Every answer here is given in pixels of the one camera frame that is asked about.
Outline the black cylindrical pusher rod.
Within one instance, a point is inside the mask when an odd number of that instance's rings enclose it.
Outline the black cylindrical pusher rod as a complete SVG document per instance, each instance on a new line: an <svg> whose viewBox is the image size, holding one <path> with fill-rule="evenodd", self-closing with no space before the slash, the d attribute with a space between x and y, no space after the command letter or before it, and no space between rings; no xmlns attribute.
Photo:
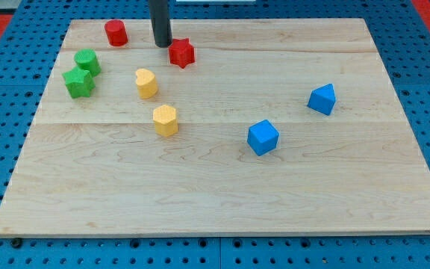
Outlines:
<svg viewBox="0 0 430 269"><path fill-rule="evenodd" d="M148 6L155 45L167 48L172 44L169 2L167 0L148 0Z"/></svg>

